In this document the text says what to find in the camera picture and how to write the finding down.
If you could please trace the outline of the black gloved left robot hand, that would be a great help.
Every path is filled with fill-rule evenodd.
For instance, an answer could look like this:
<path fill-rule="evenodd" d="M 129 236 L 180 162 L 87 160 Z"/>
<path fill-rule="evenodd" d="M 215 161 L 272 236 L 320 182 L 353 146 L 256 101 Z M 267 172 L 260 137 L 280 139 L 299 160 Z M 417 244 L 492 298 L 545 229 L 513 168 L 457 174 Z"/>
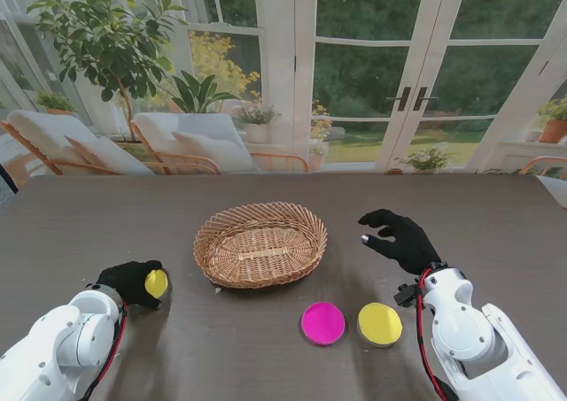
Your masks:
<path fill-rule="evenodd" d="M 145 288 L 145 281 L 152 271 L 161 270 L 158 260 L 130 261 L 106 268 L 98 276 L 97 284 L 114 289 L 129 305 L 139 305 L 157 311 L 162 303 Z"/>

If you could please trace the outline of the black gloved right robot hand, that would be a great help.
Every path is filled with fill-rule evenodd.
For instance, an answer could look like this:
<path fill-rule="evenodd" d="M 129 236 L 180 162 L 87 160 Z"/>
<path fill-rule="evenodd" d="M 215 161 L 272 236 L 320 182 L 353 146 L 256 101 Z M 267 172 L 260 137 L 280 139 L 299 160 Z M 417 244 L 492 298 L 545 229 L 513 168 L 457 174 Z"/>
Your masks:
<path fill-rule="evenodd" d="M 424 230 L 409 217 L 379 209 L 364 214 L 358 223 L 379 229 L 377 236 L 364 235 L 362 243 L 409 274 L 420 275 L 429 265 L 442 262 Z"/>

